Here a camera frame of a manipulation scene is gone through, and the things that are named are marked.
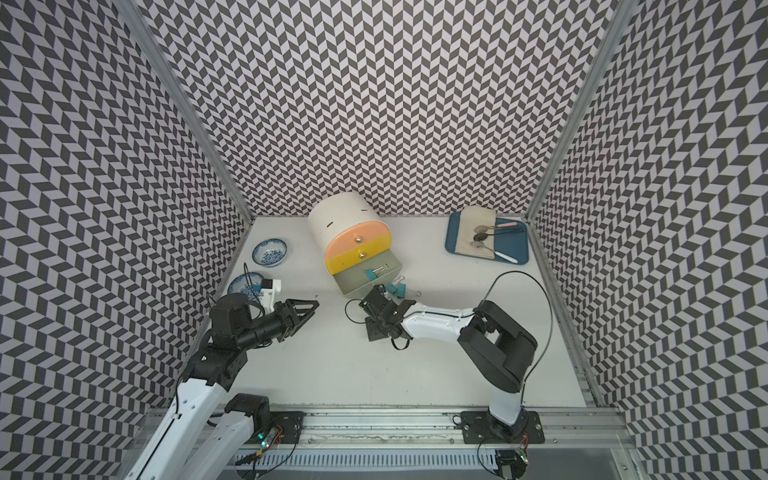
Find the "grey green bottom drawer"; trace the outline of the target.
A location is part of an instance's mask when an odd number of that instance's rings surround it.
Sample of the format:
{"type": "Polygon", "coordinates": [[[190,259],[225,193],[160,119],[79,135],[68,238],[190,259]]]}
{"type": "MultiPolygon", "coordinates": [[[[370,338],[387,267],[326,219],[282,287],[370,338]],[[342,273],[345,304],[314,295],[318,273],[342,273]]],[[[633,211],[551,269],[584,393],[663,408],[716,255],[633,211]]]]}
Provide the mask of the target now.
{"type": "Polygon", "coordinates": [[[333,279],[344,298],[362,299],[375,286],[391,284],[401,270],[398,257],[391,250],[385,250],[334,274],[333,279]]]}

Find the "yellow drawer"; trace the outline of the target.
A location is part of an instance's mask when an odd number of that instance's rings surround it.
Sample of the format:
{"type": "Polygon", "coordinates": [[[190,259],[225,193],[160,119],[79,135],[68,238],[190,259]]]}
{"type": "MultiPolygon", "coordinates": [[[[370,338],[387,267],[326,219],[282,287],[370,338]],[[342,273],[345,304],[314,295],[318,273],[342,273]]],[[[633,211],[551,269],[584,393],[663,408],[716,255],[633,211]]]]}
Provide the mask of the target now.
{"type": "Polygon", "coordinates": [[[362,243],[353,241],[352,246],[345,247],[339,253],[331,253],[327,250],[325,256],[326,270],[331,275],[340,273],[383,253],[391,247],[391,243],[391,236],[384,235],[362,243]]]}

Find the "cream round drawer cabinet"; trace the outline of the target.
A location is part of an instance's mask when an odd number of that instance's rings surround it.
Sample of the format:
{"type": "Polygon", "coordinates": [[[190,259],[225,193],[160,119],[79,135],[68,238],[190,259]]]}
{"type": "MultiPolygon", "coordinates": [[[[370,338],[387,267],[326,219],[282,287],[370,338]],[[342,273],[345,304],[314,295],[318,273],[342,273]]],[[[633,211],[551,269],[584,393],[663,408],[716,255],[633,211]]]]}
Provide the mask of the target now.
{"type": "Polygon", "coordinates": [[[325,249],[341,231],[366,221],[384,222],[356,192],[339,193],[322,200],[310,211],[308,221],[310,232],[323,254],[324,265],[325,249]]]}

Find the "orange pink top drawer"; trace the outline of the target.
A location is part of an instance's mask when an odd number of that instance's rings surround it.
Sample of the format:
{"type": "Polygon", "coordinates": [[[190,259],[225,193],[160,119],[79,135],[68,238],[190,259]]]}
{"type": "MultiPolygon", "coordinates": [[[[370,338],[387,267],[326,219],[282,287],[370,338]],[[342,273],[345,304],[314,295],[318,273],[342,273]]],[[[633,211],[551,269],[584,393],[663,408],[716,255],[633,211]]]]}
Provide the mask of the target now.
{"type": "Polygon", "coordinates": [[[356,245],[362,245],[379,238],[391,239],[389,227],[381,221],[366,221],[351,226],[336,235],[325,249],[325,256],[338,256],[356,245]]]}

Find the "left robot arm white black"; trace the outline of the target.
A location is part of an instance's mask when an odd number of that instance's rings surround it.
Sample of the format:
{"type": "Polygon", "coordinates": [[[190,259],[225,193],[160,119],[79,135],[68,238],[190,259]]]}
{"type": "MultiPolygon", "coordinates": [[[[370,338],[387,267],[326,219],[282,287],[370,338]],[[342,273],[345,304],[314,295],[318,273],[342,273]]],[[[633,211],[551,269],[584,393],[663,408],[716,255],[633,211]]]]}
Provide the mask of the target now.
{"type": "Polygon", "coordinates": [[[271,310],[243,293],[220,297],[210,310],[206,342],[193,354],[173,400],[125,479],[216,479],[242,445],[274,428],[269,399],[238,394],[207,438],[198,439],[248,361],[248,352],[295,335],[318,310],[317,300],[277,301],[271,310]]]}

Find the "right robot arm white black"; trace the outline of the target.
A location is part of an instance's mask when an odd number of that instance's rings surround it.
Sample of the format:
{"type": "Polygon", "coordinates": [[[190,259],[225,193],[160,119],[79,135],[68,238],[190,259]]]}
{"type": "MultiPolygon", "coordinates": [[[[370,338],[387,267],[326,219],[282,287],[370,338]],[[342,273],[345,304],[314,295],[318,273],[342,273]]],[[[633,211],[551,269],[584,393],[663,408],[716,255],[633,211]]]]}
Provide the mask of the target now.
{"type": "Polygon", "coordinates": [[[538,342],[534,336],[490,300],[467,309],[442,309],[415,300],[395,301],[376,286],[357,302],[365,313],[368,339],[437,340],[459,346],[491,385],[488,409],[467,429],[467,443],[521,441],[532,413],[523,406],[527,374],[538,342]]]}

